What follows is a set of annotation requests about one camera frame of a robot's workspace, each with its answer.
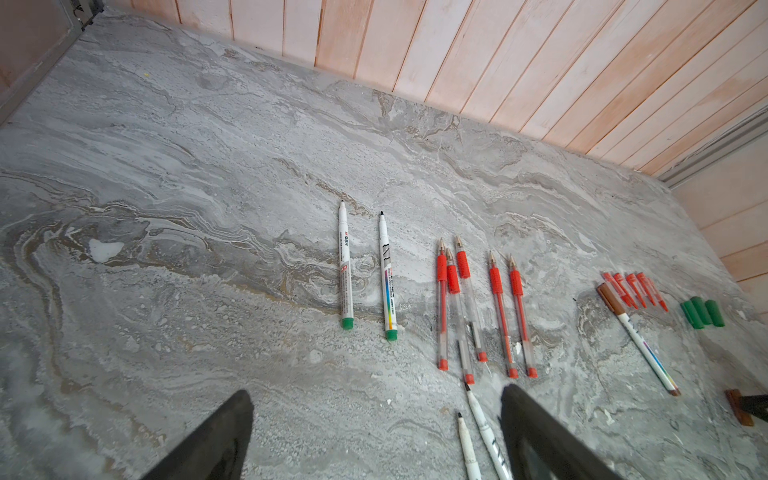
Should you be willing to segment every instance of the gray marble tabletop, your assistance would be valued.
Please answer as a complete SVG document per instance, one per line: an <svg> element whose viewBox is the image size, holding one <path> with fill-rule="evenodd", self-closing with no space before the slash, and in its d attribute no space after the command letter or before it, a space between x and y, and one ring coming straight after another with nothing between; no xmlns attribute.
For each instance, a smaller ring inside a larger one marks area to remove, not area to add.
<svg viewBox="0 0 768 480"><path fill-rule="evenodd" d="M464 478L456 352L435 366L435 249L456 234L488 325L475 391L497 434L509 379L489 250L513 253L525 282L540 378L517 384L616 472L768 467L768 428L738 426L723 396L766 392L768 326L641 174L108 10L0 129L0 198L4 478L139 478L240 388L255 405L246 478ZM605 270L648 273L671 305L634 319L681 397L598 299ZM727 326L692 330L677 307L692 295L718 300Z"/></svg>

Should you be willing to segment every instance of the marker with green end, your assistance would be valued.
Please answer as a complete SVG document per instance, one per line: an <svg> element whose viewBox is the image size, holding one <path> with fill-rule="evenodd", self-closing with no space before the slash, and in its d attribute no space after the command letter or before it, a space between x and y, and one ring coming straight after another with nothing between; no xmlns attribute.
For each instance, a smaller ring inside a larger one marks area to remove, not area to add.
<svg viewBox="0 0 768 480"><path fill-rule="evenodd" d="M344 200L339 206L339 275L341 282L341 326L353 327L355 313L352 307L352 266L349 263L349 227L346 223Z"/></svg>
<svg viewBox="0 0 768 480"><path fill-rule="evenodd" d="M384 212L379 215L379 254L382 261L384 330L386 330L386 339L392 342L397 340L397 315L395 314L395 288L392 286L392 256L389 252L389 235L386 232Z"/></svg>

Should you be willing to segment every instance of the red rubber grip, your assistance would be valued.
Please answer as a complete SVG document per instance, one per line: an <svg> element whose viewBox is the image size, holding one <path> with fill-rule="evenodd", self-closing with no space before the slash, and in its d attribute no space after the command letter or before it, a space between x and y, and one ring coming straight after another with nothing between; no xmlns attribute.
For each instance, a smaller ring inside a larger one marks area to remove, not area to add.
<svg viewBox="0 0 768 480"><path fill-rule="evenodd" d="M513 270L509 273L512 280L512 295L523 296L523 282L520 281L520 272Z"/></svg>
<svg viewBox="0 0 768 480"><path fill-rule="evenodd" d="M448 265L448 291L450 293L458 293L460 291L456 265Z"/></svg>
<svg viewBox="0 0 768 480"><path fill-rule="evenodd" d="M497 293L504 293L504 289L502 288L502 276L495 266L491 268L491 291L494 295Z"/></svg>
<svg viewBox="0 0 768 480"><path fill-rule="evenodd" d="M445 282L448 280L448 274L445 271L445 266L448 265L448 261L445 255L437 256L437 281Z"/></svg>
<svg viewBox="0 0 768 480"><path fill-rule="evenodd" d="M469 278L469 263L467 263L467 253L457 252L456 263L458 264L458 274L461 278Z"/></svg>

